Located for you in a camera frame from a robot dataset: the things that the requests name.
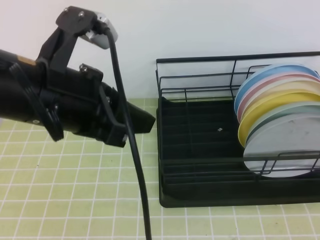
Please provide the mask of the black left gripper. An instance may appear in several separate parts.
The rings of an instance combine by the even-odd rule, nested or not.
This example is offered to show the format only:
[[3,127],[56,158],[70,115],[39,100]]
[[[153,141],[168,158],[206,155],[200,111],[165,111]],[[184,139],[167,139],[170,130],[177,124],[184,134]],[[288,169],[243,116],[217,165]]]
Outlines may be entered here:
[[[67,68],[63,75],[51,73],[40,85],[39,97],[53,110],[63,130],[123,148],[127,133],[117,90],[102,81],[104,74],[89,65]],[[135,134],[151,131],[156,118],[127,102]]]

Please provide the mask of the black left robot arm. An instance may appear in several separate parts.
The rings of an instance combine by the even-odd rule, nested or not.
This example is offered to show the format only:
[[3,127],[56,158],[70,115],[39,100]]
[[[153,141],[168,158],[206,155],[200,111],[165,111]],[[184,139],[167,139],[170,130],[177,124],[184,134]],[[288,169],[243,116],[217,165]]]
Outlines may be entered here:
[[67,131],[124,147],[128,133],[119,93],[102,78],[86,64],[53,69],[45,58],[1,51],[0,116],[43,126],[54,141]]

